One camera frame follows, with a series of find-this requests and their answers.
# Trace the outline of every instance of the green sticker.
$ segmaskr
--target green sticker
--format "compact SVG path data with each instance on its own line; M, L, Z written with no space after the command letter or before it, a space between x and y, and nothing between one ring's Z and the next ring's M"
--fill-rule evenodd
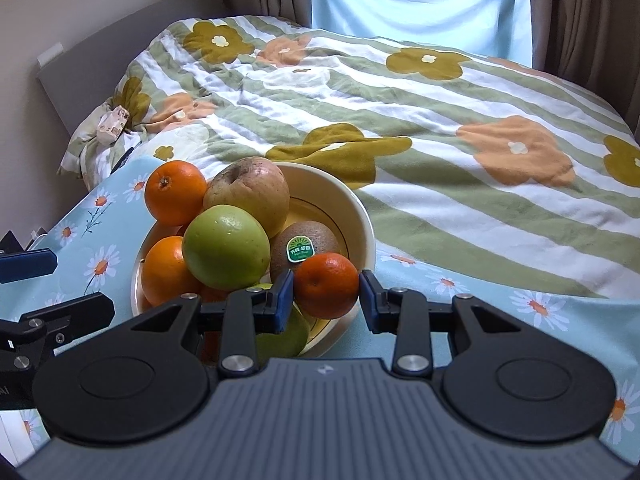
M287 243L287 258L292 264L302 262L314 254L314 245L306 236L296 236Z

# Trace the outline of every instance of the wall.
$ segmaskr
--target wall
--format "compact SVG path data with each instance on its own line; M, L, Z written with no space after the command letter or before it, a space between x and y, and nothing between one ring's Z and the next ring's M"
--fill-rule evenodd
M36 57L156 1L0 0L0 237L13 230L25 245L86 193L81 180L56 175L68 134L35 79Z

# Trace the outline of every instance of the tangerine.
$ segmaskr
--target tangerine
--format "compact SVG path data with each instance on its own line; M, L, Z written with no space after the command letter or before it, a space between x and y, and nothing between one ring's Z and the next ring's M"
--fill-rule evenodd
M300 309L320 319L344 316L358 299L358 269L338 253L316 254L293 277L293 297Z
M202 290L202 284L187 269L182 257L182 237L169 236L151 247L142 264L142 292L151 306L181 294Z
M171 160L156 168L146 181L146 208L161 224L182 226L200 214L206 191L207 181L196 166Z

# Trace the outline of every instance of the kiwi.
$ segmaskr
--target kiwi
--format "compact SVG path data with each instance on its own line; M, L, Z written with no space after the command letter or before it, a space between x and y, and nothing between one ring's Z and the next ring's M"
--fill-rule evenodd
M287 257L287 244L296 237L307 237L311 240L315 254L339 253L340 245L334 233L320 222L308 220L291 224L284 229L271 243L271 264L269 274L274 282L283 270L295 270L302 261L293 263Z

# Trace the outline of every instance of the gray headboard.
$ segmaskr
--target gray headboard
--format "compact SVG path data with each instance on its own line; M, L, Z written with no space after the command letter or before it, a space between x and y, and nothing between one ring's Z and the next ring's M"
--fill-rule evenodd
M185 18L223 18L222 0L163 0L105 27L46 64L38 79L71 135L153 38Z

